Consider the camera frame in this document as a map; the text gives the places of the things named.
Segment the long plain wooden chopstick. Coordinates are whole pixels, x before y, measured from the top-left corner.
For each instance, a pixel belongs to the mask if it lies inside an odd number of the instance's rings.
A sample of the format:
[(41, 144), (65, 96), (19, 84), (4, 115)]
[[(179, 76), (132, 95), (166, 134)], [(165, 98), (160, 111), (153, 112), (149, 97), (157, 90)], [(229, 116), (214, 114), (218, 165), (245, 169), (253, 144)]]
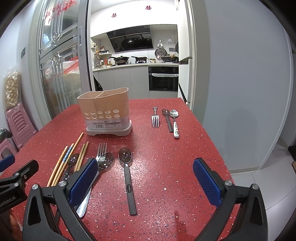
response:
[(67, 159), (67, 161), (66, 161), (66, 163), (65, 163), (65, 165), (64, 165), (64, 167), (63, 167), (63, 170), (62, 170), (62, 172), (61, 172), (61, 174), (60, 174), (60, 178), (61, 178), (61, 176), (62, 176), (62, 174), (63, 174), (63, 172), (64, 172), (64, 170), (65, 170), (65, 168), (66, 168), (66, 166), (67, 166), (67, 164), (68, 164), (68, 162), (69, 162), (69, 160), (70, 160), (70, 157), (71, 157), (73, 151), (74, 151), (75, 148), (77, 147), (77, 145), (78, 145), (78, 143), (80, 142), (80, 140), (81, 140), (81, 138), (83, 137), (83, 135), (84, 135), (84, 133), (82, 132), (82, 133), (80, 134), (79, 138), (77, 139), (77, 141), (75, 142), (74, 147), (73, 147), (72, 151), (70, 152), (69, 157), (68, 157), (68, 159)]

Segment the silver dinner fork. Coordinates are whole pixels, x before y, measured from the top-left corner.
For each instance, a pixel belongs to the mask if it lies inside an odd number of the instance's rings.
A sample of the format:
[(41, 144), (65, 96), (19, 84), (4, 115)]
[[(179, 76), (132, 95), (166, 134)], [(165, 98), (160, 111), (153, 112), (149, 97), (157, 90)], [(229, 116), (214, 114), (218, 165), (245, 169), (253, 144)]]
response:
[[(96, 161), (97, 161), (98, 165), (100, 165), (101, 163), (103, 163), (105, 161), (105, 159), (106, 159), (105, 153), (106, 152), (107, 152), (107, 143), (100, 143), (98, 146), (98, 151), (97, 151), (97, 156), (96, 156)], [(79, 205), (79, 207), (76, 210), (76, 212), (80, 218), (82, 218), (86, 213), (91, 189), (92, 189), (93, 183), (95, 182), (95, 179), (98, 177), (98, 175), (99, 175), (99, 171), (97, 171), (97, 174), (96, 174), (95, 178), (93, 179), (92, 184), (90, 185), (85, 198), (83, 199), (82, 203)]]

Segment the black handled large spoon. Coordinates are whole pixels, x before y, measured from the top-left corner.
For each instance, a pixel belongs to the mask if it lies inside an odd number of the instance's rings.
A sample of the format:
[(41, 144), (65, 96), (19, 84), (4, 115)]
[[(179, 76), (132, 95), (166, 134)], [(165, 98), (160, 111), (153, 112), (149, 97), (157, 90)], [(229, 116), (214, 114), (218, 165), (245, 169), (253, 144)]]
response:
[(132, 164), (132, 152), (128, 147), (123, 147), (119, 150), (118, 158), (121, 165), (124, 168), (125, 174), (125, 187), (126, 187), (126, 195), (129, 213), (132, 216), (137, 215), (137, 209), (135, 205), (133, 187), (132, 187), (132, 179), (130, 175), (130, 166)]

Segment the blue patterned chopstick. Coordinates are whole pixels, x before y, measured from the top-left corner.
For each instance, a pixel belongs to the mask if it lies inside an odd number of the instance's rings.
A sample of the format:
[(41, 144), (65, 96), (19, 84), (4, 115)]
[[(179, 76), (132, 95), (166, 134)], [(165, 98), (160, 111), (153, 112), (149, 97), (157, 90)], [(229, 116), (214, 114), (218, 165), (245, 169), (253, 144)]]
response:
[(62, 159), (62, 161), (60, 163), (60, 166), (59, 166), (59, 168), (58, 168), (58, 170), (57, 170), (57, 172), (55, 174), (55, 177), (53, 178), (51, 186), (54, 186), (56, 184), (56, 181), (58, 181), (60, 179), (60, 174), (61, 174), (61, 172), (63, 170), (63, 167), (64, 167), (64, 165), (65, 165), (65, 163), (66, 163), (66, 161), (67, 161), (67, 159), (69, 157), (69, 154), (72, 151), (73, 147), (74, 147), (74, 144), (72, 143), (71, 146), (68, 148), (66, 154), (64, 155), (64, 157), (63, 157), (63, 159)]

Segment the pink plastic stool stack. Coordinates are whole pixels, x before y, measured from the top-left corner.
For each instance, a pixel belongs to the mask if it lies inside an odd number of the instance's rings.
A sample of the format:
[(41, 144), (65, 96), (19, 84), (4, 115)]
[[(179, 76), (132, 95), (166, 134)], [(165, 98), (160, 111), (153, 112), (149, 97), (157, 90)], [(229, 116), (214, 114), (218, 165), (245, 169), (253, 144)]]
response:
[(37, 133), (22, 103), (6, 111), (6, 121), (18, 150)]

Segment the dark brown spoon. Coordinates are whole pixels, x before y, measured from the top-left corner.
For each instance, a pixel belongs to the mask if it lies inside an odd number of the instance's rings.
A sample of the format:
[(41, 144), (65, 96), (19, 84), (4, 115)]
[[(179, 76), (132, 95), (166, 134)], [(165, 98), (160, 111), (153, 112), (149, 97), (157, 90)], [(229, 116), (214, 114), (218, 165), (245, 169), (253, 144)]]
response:
[(62, 177), (62, 181), (67, 181), (70, 178), (70, 176), (73, 174), (75, 165), (76, 165), (76, 163), (78, 161), (78, 158), (79, 158), (78, 153), (75, 153), (70, 157), (68, 167), (64, 172), (64, 175)]

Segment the bamboo chopstick left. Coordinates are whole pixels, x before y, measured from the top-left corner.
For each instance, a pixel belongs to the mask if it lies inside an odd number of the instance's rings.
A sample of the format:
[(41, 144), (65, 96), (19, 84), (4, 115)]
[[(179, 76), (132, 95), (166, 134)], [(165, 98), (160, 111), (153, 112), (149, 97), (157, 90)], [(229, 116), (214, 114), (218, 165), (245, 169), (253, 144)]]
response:
[(85, 146), (86, 146), (86, 144), (84, 143), (83, 146), (82, 146), (82, 149), (80, 151), (80, 154), (79, 154), (78, 160), (76, 162), (76, 165), (75, 165), (75, 169), (74, 169), (75, 172), (80, 169), (79, 166), (80, 166), (80, 162), (81, 162), (81, 159), (82, 159), (82, 155), (83, 155), (84, 150), (85, 150)]

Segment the bag of nuts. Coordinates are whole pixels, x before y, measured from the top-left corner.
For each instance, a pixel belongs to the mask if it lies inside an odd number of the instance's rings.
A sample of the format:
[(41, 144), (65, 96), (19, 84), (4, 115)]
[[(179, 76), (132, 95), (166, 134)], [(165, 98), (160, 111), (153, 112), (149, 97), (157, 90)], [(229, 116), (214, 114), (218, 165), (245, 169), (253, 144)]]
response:
[(21, 102), (21, 75), (17, 70), (9, 69), (4, 76), (4, 108), (8, 111)]

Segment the beige cutlery holder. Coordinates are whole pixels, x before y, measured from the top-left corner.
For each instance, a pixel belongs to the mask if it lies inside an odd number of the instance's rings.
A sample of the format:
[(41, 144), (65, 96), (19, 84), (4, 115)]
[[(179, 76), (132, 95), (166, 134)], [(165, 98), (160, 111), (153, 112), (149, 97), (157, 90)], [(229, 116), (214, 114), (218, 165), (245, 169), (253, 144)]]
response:
[(127, 136), (132, 131), (127, 87), (89, 91), (77, 97), (90, 136)]

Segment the glass sliding door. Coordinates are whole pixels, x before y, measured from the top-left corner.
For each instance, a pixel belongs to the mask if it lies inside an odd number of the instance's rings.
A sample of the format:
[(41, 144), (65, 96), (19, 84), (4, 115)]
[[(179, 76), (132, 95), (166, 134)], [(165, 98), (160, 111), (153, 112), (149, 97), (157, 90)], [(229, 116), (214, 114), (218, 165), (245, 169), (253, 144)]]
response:
[(32, 87), (42, 124), (91, 90), (89, 27), (91, 1), (37, 1), (31, 55), (37, 69)]

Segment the black wok on stove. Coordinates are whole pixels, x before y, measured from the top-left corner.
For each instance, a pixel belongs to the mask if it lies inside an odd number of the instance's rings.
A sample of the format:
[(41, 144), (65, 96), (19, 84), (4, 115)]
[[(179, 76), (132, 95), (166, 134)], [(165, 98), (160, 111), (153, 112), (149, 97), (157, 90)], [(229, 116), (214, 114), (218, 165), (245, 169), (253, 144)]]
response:
[(120, 56), (120, 57), (113, 57), (111, 56), (111, 58), (114, 60), (115, 65), (124, 65), (128, 63), (129, 57), (124, 57), (124, 56)]

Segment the built-in black oven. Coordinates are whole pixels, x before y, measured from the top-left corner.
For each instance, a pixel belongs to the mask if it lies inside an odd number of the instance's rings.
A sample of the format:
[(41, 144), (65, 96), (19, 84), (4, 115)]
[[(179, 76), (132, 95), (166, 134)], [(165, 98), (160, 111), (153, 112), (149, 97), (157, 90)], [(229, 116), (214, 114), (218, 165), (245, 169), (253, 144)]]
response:
[(177, 66), (149, 66), (150, 91), (178, 91), (179, 68)]

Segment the black range hood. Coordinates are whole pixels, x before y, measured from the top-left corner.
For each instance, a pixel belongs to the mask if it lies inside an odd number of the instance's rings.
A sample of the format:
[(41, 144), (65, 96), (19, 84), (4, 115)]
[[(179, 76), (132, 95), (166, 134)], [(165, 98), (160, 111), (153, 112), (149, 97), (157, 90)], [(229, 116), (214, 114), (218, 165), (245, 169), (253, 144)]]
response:
[(107, 36), (115, 52), (153, 48), (149, 25), (113, 30)]

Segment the white handled spoon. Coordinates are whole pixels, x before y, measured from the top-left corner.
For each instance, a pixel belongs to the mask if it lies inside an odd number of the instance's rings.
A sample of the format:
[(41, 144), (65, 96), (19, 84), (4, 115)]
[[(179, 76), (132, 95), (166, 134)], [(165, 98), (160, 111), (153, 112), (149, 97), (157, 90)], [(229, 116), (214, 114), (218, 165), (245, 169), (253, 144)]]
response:
[(173, 123), (173, 134), (174, 134), (174, 138), (178, 139), (180, 137), (179, 135), (179, 129), (178, 129), (178, 124), (176, 122), (176, 118), (179, 116), (179, 113), (172, 109), (170, 111), (170, 117), (172, 117), (174, 119), (174, 123)]

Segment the dark handled small spoon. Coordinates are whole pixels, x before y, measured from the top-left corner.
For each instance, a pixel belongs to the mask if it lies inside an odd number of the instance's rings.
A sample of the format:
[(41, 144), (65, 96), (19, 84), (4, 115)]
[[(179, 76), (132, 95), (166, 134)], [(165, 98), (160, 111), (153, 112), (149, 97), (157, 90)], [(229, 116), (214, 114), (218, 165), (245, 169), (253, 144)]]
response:
[(172, 133), (173, 132), (173, 126), (171, 124), (171, 121), (170, 121), (170, 117), (169, 117), (169, 110), (168, 109), (162, 109), (162, 114), (165, 116), (166, 118), (166, 122), (168, 124), (168, 128), (169, 128), (169, 131)]

